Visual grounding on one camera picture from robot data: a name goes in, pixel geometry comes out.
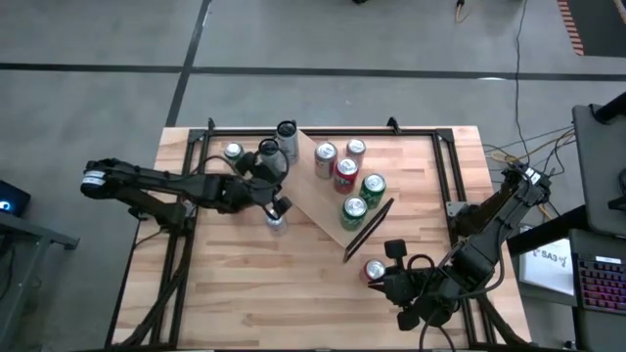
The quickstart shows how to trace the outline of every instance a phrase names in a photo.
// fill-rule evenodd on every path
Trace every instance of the red soda can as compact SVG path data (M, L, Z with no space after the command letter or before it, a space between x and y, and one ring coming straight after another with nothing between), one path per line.
M335 166L335 190L347 195L354 190L359 165L353 158L341 159Z
M378 259L370 259L359 273L359 278L364 284L367 284L371 280L382 277L382 275L384 275L384 263Z

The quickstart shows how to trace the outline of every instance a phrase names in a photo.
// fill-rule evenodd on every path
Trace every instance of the concrete floor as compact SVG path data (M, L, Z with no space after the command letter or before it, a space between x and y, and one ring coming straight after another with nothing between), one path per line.
M195 66L514 72L520 5L469 0L468 19L454 24L452 0L213 0ZM181 66L200 8L201 0L0 0L0 63ZM528 0L520 40L522 72L626 72L626 60L573 53L556 0ZM108 156L150 166L178 78L0 70L0 177L32 193L28 219L82 238L76 252L50 252L22 345L103 345L137 224L121 203L82 196L82 168ZM521 81L524 136L566 126L572 106L604 103L624 87ZM518 140L514 82L476 79L192 74L176 125L209 116L223 126L382 125L392 115L405 125L477 125L494 145ZM563 212L583 197L575 147L559 154L567 172L552 190ZM524 298L524 309L534 341L557 347L573 337L567 307Z

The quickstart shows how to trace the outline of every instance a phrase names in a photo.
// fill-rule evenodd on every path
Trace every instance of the soda can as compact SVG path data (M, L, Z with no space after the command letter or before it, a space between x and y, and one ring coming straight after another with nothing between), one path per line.
M297 163L298 160L298 144L297 144L297 127L295 121L283 121L276 127L276 140L278 145L287 155L290 165Z
M276 216L276 212L274 210L270 210L269 212L270 214ZM285 220L285 216L281 216L278 220L276 220L265 214L265 223L270 229L270 234L272 236L282 236L287 231L287 220Z
M374 209L379 206L385 189L386 183L384 182L384 177L380 174L371 174L363 179L359 197L365 200L368 209Z
M345 156L353 158L361 165L363 163L363 156L365 155L365 142L362 140L349 140L345 146Z
M363 266L359 278L364 284L368 284L371 280L380 279L384 275L384 269L384 263L378 259L370 259Z
M344 158L337 162L335 167L335 190L347 195L354 190L359 165L354 159Z
M321 143L315 149L315 174L323 179L333 177L336 163L336 147L333 143Z
M341 209L341 226L347 231L356 231L368 212L368 205L360 197L348 197Z
M239 143L231 142L224 149L224 156L231 160L232 163L236 163L244 157L244 147Z
M278 152L278 142L268 138L264 139L258 145L258 153L261 156L261 161L267 165L274 173L280 174L285 171L283 156Z

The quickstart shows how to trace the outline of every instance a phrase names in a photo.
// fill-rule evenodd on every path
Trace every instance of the wooden table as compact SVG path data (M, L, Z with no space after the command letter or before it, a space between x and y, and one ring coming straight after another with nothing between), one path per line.
M163 130L156 169L180 172L188 130ZM493 190L478 130L453 130L468 199L481 202ZM329 140L344 146L347 139ZM246 137L238 142L246 150L255 150L258 140ZM425 253L435 262L450 249L432 142L424 137L379 136L364 140L368 150L362 172L382 173L395 203L384 222L346 264L341 263L343 248L295 207L287 215L290 230L281 238L270 236L260 208L236 215L201 210L180 348L417 348L424 323L413 331L400 331L397 307L382 293L366 288L358 273L373 257L390 264L382 245L387 240L404 239L409 255ZM209 154L221 154L228 142L230 139L212 138ZM454 187L446 155L448 183ZM216 160L207 170L226 168ZM156 230L156 223L144 223L138 240ZM128 336L154 303L166 243L167 235L163 235L135 250L113 342ZM511 258L506 247L504 250L506 278L489 297L516 333L529 340ZM471 304L479 341L484 341L477 305ZM171 315L171 308L166 312L165 321L169 322L167 313ZM162 338L167 338L167 324ZM457 347L468 345L461 312L444 328ZM439 330L429 329L425 346L448 344Z

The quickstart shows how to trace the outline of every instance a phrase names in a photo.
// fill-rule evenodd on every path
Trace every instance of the keyboard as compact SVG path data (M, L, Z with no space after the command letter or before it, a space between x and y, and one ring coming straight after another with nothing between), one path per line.
M598 258L575 256L579 306L626 315L626 265L619 259Z

